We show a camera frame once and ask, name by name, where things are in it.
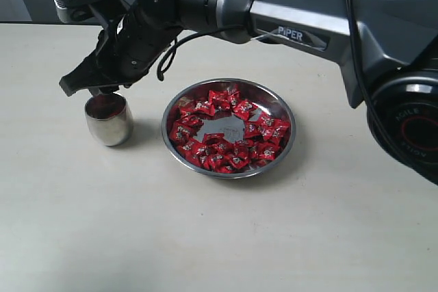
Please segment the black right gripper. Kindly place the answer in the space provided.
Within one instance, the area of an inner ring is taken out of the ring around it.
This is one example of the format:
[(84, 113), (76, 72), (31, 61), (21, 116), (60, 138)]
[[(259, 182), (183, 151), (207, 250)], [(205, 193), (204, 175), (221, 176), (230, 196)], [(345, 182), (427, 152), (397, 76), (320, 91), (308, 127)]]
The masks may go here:
[(92, 96), (113, 94), (147, 75), (150, 67), (181, 33), (177, 25), (153, 25), (140, 6), (129, 11), (105, 31), (94, 58), (89, 55), (59, 86), (68, 97), (87, 89)]

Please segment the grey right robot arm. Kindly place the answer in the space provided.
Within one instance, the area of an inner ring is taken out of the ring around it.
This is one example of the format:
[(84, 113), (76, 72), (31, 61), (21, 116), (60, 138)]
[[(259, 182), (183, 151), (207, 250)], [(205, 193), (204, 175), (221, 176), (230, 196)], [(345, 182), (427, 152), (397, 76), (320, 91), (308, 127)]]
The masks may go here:
[(437, 182), (436, 0), (55, 0), (63, 23), (98, 20), (95, 50), (60, 79), (65, 94), (129, 87), (183, 41), (283, 44), (336, 63), (351, 107), (390, 156)]

